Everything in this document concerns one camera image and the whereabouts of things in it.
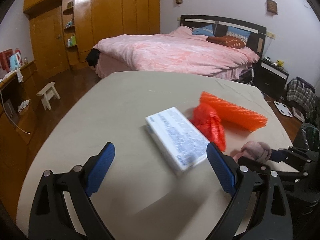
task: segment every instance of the black nightstand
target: black nightstand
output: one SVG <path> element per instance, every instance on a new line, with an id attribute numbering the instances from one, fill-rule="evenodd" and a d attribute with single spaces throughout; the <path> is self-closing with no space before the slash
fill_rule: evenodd
<path id="1" fill-rule="evenodd" d="M 287 71 L 273 66 L 270 62 L 263 59 L 261 66 L 255 68 L 253 83 L 268 96 L 279 100 L 288 77 Z"/>

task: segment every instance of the plaid shirt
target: plaid shirt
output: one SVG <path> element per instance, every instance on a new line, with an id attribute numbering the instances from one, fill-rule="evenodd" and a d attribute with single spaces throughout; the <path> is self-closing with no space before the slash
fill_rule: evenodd
<path id="1" fill-rule="evenodd" d="M 306 111 L 306 118 L 311 119 L 316 111 L 316 95 L 296 78 L 288 83 L 287 89 L 287 101 L 297 102 Z"/>

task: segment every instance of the electrical socket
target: electrical socket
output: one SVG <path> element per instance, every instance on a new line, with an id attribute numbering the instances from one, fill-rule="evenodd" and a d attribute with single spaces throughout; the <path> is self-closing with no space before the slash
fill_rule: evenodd
<path id="1" fill-rule="evenodd" d="M 272 38 L 272 39 L 276 39 L 276 35 L 271 33 L 271 32 L 266 32 L 266 36 L 269 37 L 269 38 Z"/>

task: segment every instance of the white box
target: white box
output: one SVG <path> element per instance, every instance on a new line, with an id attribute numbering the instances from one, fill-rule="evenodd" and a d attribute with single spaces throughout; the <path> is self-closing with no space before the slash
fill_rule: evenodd
<path id="1" fill-rule="evenodd" d="M 146 121 L 148 132 L 176 173 L 207 158 L 209 140 L 177 108 L 148 116 Z"/>

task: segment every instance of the white stool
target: white stool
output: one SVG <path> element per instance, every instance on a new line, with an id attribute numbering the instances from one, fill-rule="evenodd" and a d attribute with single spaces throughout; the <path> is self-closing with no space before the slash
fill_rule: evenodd
<path id="1" fill-rule="evenodd" d="M 55 97 L 56 99 L 60 99 L 60 96 L 58 94 L 58 92 L 56 91 L 55 87 L 54 87 L 55 82 L 50 82 L 49 84 L 47 84 L 44 88 L 42 88 L 39 93 L 37 93 L 37 96 L 42 97 L 41 98 L 41 102 L 42 105 L 44 107 L 44 109 L 46 110 L 47 108 L 49 110 L 51 110 L 51 105 L 49 103 L 49 100 L 52 97 Z"/>

